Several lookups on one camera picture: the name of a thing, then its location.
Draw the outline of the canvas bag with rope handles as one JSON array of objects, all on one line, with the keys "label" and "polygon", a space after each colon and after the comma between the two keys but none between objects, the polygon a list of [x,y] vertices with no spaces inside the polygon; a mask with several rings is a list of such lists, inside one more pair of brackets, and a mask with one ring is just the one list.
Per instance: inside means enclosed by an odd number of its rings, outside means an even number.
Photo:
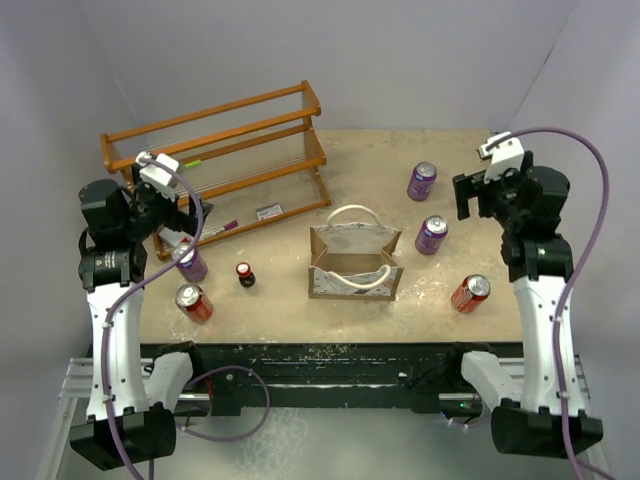
[{"label": "canvas bag with rope handles", "polygon": [[310,228],[308,296],[394,301],[404,272],[393,258],[401,235],[366,206],[335,209],[324,225]]}]

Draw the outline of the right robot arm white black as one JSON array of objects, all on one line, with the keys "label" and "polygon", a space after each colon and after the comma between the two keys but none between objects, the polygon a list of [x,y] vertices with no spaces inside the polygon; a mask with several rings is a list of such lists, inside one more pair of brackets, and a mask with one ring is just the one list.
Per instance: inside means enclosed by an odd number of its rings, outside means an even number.
[{"label": "right robot arm white black", "polygon": [[510,168],[496,180],[483,173],[452,180],[457,215],[479,214],[503,229],[501,255],[508,267],[522,326],[523,379],[516,381],[498,357],[469,350],[445,366],[456,391],[473,387],[491,413],[494,446],[503,454],[566,458],[603,437],[601,420],[588,415],[576,372],[570,329],[571,247],[556,229],[568,198],[567,177],[549,167]]}]

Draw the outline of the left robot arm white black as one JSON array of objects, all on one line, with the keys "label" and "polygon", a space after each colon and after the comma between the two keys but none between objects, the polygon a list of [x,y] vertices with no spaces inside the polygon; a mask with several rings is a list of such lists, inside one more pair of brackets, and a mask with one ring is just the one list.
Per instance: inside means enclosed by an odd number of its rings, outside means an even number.
[{"label": "left robot arm white black", "polygon": [[87,226],[79,238],[78,267],[93,331],[91,395],[83,424],[70,430],[71,448],[102,471],[174,452],[174,411],[182,391],[202,387],[206,369],[191,342],[164,348],[143,374],[140,315],[147,252],[144,240],[167,226],[194,235],[197,216],[212,205],[141,181],[129,191],[102,179],[79,192]]}]

